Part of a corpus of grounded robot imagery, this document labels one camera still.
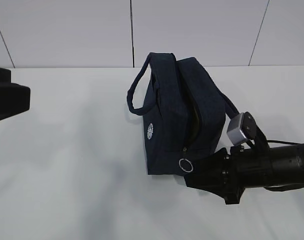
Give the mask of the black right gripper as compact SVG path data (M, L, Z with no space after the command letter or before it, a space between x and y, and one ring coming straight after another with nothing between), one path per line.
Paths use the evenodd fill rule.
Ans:
M237 159L244 146L225 147L208 157L192 162L192 173L184 176L187 187L210 192L224 199L226 205L237 205L245 191L240 183Z

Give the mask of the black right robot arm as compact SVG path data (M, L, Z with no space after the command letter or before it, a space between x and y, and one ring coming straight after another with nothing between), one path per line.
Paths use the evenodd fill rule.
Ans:
M233 146L192 163L187 187L210 192L227 205L239 204L245 189L285 192L304 188L304 143L268 147L266 152Z

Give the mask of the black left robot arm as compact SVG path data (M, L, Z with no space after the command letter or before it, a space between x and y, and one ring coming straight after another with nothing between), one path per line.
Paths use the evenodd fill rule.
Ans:
M30 109L31 89L12 82L9 69L0 67L0 121Z

